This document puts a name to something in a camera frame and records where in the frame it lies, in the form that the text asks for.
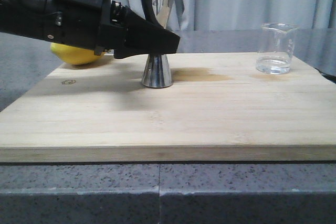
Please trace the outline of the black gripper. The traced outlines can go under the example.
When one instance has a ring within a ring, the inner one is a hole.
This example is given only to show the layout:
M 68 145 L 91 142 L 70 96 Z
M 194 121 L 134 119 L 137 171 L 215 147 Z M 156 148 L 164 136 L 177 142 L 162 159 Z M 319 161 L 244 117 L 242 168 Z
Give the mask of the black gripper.
M 111 0 L 47 0 L 51 20 L 44 25 L 49 42 L 90 49 L 96 55 L 114 49 L 114 58 L 141 54 L 174 54 L 180 36 L 157 20 L 157 0 L 141 0 L 145 19 L 124 6 L 122 25 L 111 19 Z

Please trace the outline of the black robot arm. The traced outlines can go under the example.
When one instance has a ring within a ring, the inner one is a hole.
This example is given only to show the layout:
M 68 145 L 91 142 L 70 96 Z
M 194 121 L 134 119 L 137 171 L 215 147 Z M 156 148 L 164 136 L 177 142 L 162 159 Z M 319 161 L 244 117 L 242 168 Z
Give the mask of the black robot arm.
M 1 31 L 123 59 L 173 54 L 180 38 L 113 0 L 1 0 Z

